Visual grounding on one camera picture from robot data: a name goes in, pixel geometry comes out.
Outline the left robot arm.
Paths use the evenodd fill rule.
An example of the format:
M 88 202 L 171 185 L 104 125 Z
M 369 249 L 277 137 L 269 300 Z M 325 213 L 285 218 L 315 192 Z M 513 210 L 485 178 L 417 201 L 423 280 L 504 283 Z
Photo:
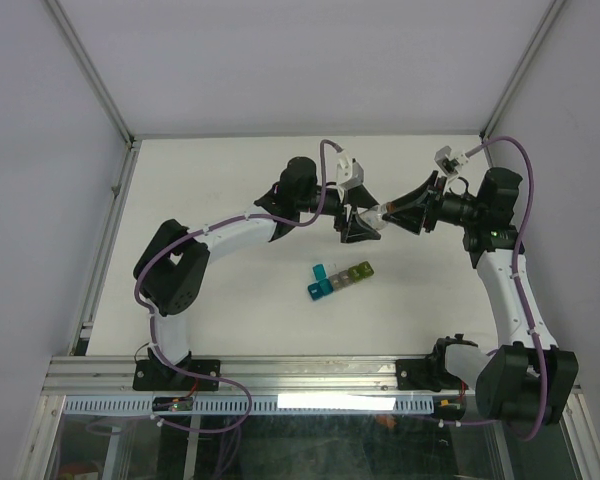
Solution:
M 196 300 L 213 262 L 279 240 L 322 215 L 333 217 L 344 243 L 378 239 L 386 208 L 366 189 L 361 165 L 342 153 L 334 183 L 325 180 L 325 171 L 324 161 L 294 157 L 245 211 L 197 230 L 175 219 L 160 225 L 133 276 L 136 301 L 150 315 L 149 352 L 157 362 L 154 375 L 164 386 L 174 389 L 188 380 L 191 353 L 184 313 Z

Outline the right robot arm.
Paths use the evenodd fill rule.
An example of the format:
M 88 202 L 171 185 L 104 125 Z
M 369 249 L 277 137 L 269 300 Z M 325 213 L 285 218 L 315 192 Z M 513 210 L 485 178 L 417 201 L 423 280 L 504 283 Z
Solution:
M 579 365 L 550 334 L 526 275 L 521 229 L 511 220 L 519 196 L 519 174 L 491 168 L 478 192 L 445 191 L 432 173 L 416 190 L 381 208 L 382 218 L 414 234 L 444 222 L 464 231 L 463 246 L 483 283 L 499 346 L 491 355 L 461 334 L 440 338 L 420 360 L 396 363 L 398 385 L 440 392 L 466 385 L 479 414 L 533 430 L 562 417 Z

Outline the multicolour weekly pill organizer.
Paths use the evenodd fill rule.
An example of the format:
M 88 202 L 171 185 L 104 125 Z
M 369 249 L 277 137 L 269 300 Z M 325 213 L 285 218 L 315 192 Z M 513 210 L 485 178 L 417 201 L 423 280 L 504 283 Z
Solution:
M 307 292 L 312 301 L 318 301 L 375 275 L 375 271 L 368 261 L 335 273 L 328 273 L 324 264 L 316 264 L 312 267 L 312 273 L 313 282 L 307 286 Z

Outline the clear pill bottle with capsules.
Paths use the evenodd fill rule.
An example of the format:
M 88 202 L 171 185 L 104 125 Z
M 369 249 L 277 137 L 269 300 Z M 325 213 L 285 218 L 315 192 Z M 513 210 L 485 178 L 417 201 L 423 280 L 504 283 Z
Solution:
M 388 207 L 388 203 L 375 205 L 359 213 L 359 220 L 374 231 L 383 230 L 389 225 L 389 222 L 384 219 L 384 216 L 388 213 Z

